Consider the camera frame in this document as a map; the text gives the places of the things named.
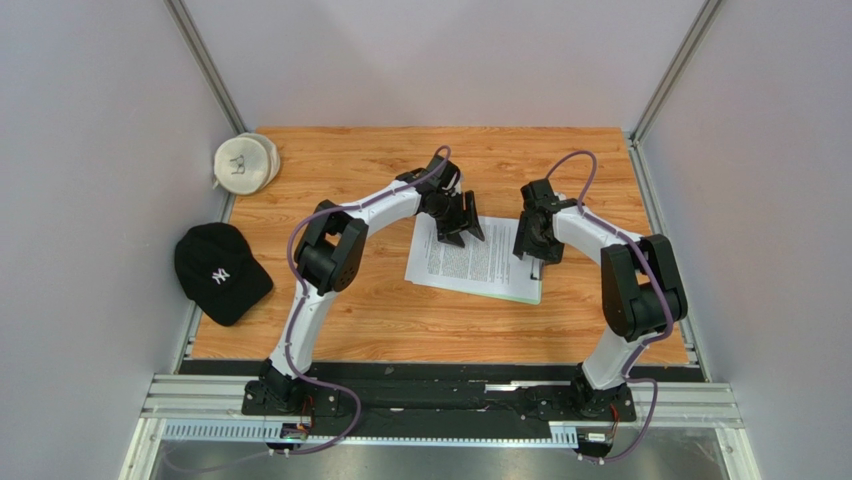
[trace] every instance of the black cap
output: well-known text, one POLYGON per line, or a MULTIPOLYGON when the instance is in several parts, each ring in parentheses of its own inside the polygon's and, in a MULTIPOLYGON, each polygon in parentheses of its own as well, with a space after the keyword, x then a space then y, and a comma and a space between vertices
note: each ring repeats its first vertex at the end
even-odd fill
POLYGON ((272 279, 233 225, 192 227, 175 247, 175 272, 190 300, 229 327, 272 290, 272 279))

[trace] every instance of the wood grain surface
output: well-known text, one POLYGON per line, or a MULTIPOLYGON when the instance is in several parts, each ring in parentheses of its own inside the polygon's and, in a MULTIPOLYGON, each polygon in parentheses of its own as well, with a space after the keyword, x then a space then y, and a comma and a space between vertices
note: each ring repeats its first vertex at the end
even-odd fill
MULTIPOLYGON (((650 233, 622 132, 614 128, 263 128, 281 154, 281 172, 262 192, 239 197, 231 223, 251 245, 275 289, 235 326, 202 319, 194 358, 262 359, 284 329, 295 280, 286 244, 296 223, 317 203, 357 200, 405 171, 425 167, 448 144, 476 193, 480 215, 517 218, 520 187, 543 178, 563 155, 598 155, 597 179, 586 204, 599 216, 650 233)), ((572 159, 551 178, 556 191, 576 196, 590 161, 572 159)), ((370 238, 353 284, 335 301, 314 351, 316 360, 576 363, 603 331, 600 269, 571 247, 545 269, 542 301, 532 306, 417 286, 403 279, 414 219, 370 238)), ((682 364, 679 331, 655 344, 645 363, 682 364)))

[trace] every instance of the paper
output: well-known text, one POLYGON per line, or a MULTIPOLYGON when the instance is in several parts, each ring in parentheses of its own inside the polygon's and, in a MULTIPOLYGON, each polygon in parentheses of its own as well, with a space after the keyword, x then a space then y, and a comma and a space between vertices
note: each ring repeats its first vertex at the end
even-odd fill
POLYGON ((414 224, 405 279, 417 285, 537 305, 541 261, 512 255, 518 221, 479 217, 485 241, 462 232, 465 247, 438 242, 435 220, 421 213, 414 224))

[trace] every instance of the cap brim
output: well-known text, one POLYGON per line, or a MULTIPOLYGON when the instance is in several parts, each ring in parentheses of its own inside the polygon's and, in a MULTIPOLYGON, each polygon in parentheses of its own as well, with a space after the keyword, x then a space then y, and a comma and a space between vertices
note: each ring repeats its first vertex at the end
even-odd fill
POLYGON ((214 322, 230 327, 272 291, 272 286, 266 270, 249 258, 240 266, 240 278, 228 290, 196 303, 214 322))

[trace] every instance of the white wall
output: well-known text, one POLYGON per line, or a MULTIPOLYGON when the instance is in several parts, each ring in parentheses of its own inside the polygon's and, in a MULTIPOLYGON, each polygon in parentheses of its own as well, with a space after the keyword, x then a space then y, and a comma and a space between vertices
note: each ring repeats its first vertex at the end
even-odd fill
POLYGON ((0 7, 0 476, 113 479, 229 127, 161 1, 0 7))
POLYGON ((261 125, 635 127, 702 0, 188 0, 261 125))
POLYGON ((852 3, 731 0, 645 143, 767 479, 849 478, 852 3))

